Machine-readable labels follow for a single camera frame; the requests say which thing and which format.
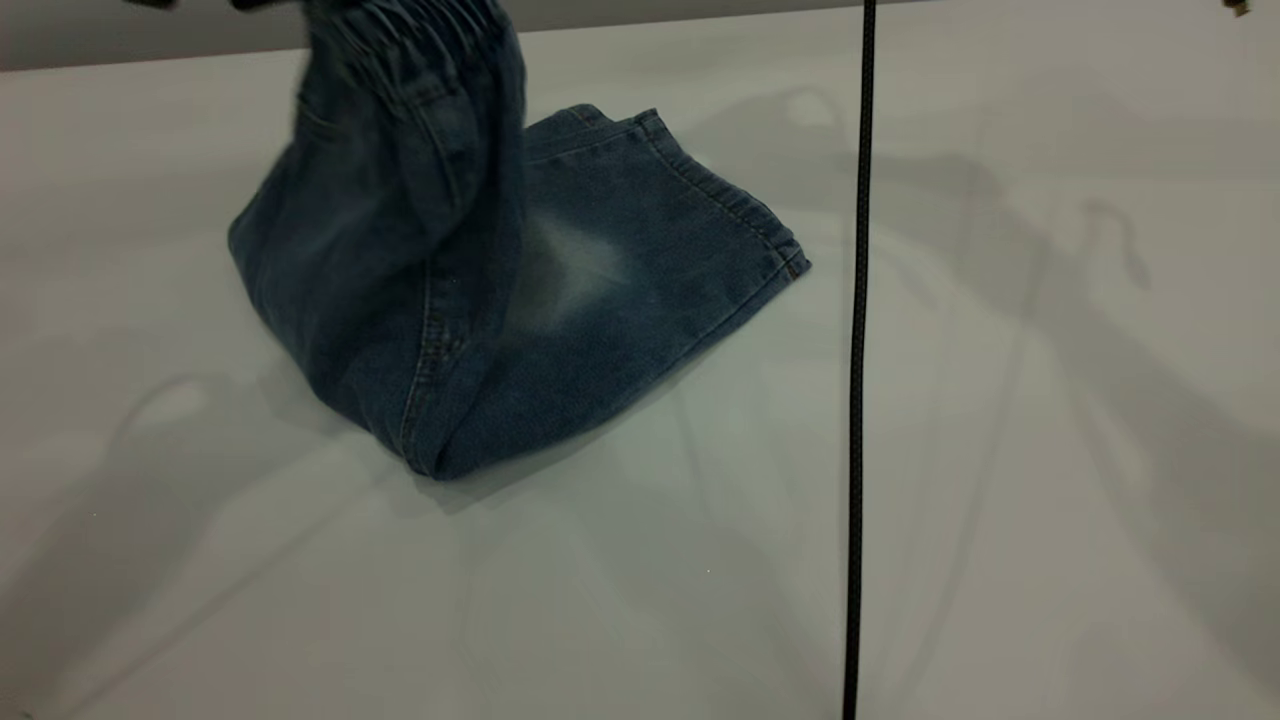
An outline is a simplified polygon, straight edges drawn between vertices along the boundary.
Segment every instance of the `gray wall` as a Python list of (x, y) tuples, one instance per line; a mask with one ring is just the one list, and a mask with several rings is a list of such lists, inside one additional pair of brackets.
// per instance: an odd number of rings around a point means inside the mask
[[(227, 0), (165, 13), (122, 0), (0, 0), (0, 69), (124, 63), (302, 46), (294, 5), (248, 15)], [(851, 0), (504, 0), (522, 31), (851, 5)]]

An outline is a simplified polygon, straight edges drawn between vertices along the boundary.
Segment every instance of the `denim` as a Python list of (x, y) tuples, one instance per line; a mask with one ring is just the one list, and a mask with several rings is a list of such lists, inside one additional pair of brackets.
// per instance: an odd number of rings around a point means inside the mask
[(316, 396), (439, 480), (614, 416), (809, 269), (655, 111), (524, 129), (486, 0), (305, 5), (293, 137), (229, 243)]

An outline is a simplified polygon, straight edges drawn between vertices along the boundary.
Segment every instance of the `pant leg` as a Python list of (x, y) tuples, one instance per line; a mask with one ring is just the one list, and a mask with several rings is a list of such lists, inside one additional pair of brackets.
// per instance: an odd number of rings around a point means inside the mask
[(563, 110), (529, 129), (526, 149), (507, 325), (438, 479), (604, 423), (810, 266), (791, 232), (685, 154), (657, 113)]
[(486, 0), (305, 12), (292, 142), (230, 250), (316, 395), (430, 473), (492, 363), (518, 264), (518, 45)]

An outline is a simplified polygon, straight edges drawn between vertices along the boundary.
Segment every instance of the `black cord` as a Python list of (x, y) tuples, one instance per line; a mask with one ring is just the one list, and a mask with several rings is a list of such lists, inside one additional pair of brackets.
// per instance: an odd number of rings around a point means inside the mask
[(849, 592), (845, 611), (844, 720), (858, 717), (858, 659), (863, 624), (863, 355), (870, 256), (872, 101), (876, 95), (876, 0), (863, 0), (863, 97), (858, 128), (858, 215), (854, 332), (849, 369)]

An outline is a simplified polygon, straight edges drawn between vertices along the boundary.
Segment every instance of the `elastic waistband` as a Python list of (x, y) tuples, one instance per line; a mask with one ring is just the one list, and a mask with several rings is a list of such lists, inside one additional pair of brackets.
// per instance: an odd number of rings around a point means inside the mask
[(456, 83), (468, 65), (512, 35), (495, 0), (307, 0), (312, 44), (330, 45), (348, 67), (404, 91), (420, 76)]

